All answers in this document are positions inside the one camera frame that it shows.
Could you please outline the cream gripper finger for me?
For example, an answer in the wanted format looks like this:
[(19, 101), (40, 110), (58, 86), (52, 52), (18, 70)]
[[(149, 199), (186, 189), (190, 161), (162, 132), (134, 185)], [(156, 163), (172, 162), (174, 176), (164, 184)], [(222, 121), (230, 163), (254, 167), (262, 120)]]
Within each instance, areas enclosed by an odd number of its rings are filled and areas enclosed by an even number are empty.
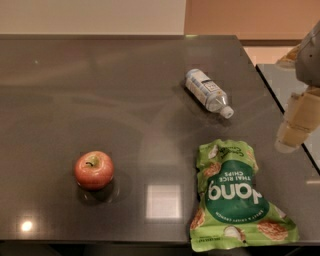
[(288, 53), (277, 60), (276, 65), (284, 69), (294, 69), (300, 45), (293, 47)]
[(275, 141), (281, 153), (292, 153), (320, 126), (320, 88), (309, 86), (288, 105)]

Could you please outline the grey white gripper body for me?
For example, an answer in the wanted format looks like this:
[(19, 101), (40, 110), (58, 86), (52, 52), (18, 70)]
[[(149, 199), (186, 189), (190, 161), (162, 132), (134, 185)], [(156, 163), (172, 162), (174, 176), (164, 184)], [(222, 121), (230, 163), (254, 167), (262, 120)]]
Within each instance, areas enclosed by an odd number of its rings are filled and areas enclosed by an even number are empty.
[(314, 87), (320, 87), (320, 21), (301, 41), (296, 61), (296, 78)]

